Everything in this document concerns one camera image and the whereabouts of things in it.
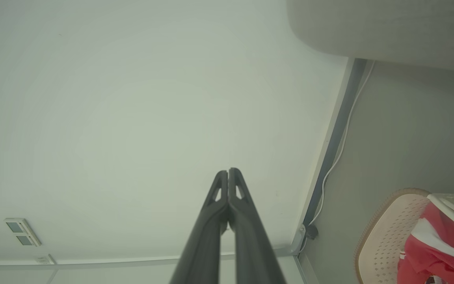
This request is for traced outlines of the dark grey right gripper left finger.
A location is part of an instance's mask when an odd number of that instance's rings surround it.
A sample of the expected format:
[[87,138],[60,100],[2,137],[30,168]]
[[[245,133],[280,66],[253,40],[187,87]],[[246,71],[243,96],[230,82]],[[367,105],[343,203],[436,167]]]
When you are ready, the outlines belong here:
[[218,284],[221,236],[228,223],[228,172],[216,174],[175,267],[171,284]]

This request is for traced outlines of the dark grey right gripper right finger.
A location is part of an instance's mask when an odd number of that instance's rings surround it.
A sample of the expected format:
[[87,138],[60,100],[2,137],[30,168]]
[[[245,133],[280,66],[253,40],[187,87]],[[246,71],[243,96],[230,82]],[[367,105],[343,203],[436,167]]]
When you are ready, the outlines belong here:
[[238,284],[285,284],[243,174],[229,169],[229,226],[235,235]]

